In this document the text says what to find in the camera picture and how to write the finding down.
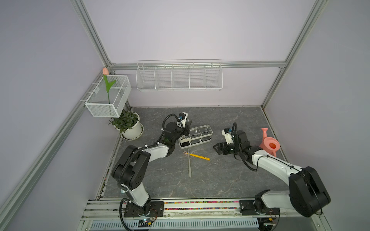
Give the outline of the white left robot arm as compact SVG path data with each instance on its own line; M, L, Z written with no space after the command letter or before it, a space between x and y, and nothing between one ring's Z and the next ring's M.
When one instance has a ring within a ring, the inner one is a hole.
M168 157L175 150L175 143L184 135L188 135L192 121L186 120L184 126L174 122L168 123L163 129L164 135L153 145L136 147L129 145L115 164L111 177L124 190L130 202L145 207L150 201L143 179L150 162Z

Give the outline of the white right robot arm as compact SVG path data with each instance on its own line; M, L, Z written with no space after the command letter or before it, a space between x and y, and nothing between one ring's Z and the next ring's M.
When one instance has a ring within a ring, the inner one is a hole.
M244 131L226 128L222 131L225 142L213 146L218 155L240 157L244 165L256 172L264 169L289 187L287 191L264 190L254 197L247 210L264 215L271 209L291 209L304 217L311 217L331 202L319 174L312 167L294 166L251 145Z

